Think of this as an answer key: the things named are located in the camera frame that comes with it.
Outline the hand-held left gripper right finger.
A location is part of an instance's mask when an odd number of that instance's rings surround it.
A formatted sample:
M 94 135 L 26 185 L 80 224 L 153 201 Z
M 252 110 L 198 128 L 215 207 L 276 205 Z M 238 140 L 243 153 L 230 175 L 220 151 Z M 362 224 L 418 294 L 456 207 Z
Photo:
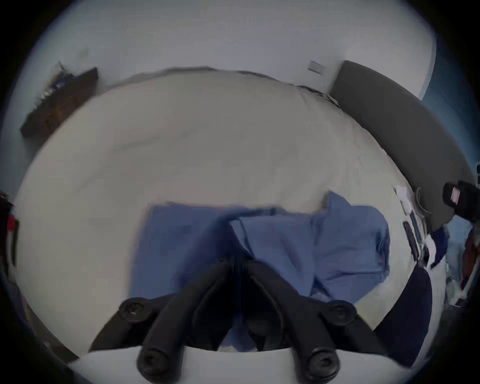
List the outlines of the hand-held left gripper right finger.
M 280 343 L 288 339 L 301 383 L 332 381 L 341 370 L 337 350 L 388 356 L 353 304 L 302 296 L 260 261 L 246 262 L 245 274 L 279 317 Z

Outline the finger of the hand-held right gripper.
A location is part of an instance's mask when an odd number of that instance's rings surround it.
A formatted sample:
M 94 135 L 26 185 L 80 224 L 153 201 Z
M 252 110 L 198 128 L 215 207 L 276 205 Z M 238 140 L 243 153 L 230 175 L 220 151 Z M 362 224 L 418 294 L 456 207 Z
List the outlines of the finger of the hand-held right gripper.
M 453 208 L 454 214 L 468 222 L 480 220 L 480 189 L 474 184 L 459 180 L 457 183 L 447 182 L 442 189 L 442 200 Z

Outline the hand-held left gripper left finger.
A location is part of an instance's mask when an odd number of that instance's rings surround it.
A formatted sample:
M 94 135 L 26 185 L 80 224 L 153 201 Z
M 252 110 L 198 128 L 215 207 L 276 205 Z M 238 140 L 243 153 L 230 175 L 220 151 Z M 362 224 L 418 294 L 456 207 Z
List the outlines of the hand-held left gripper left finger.
M 147 381 L 178 381 L 191 341 L 217 351 L 233 325 L 241 291 L 241 263 L 218 261 L 185 288 L 155 298 L 124 300 L 89 352 L 140 346 L 136 369 Z

